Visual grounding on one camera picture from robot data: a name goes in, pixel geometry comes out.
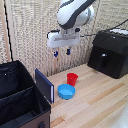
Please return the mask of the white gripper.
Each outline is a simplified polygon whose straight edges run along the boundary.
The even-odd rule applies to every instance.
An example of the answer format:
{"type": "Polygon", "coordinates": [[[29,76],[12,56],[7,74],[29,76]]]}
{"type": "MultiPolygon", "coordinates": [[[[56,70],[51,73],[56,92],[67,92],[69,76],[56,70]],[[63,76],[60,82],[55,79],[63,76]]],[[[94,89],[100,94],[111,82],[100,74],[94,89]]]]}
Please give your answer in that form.
{"type": "MultiPolygon", "coordinates": [[[[79,28],[68,30],[52,30],[47,34],[47,46],[50,48],[72,46],[78,44],[79,41],[79,28]]],[[[71,48],[67,48],[66,54],[71,54],[71,48]]],[[[56,49],[54,49],[54,57],[58,57],[58,51],[56,49]]]]}

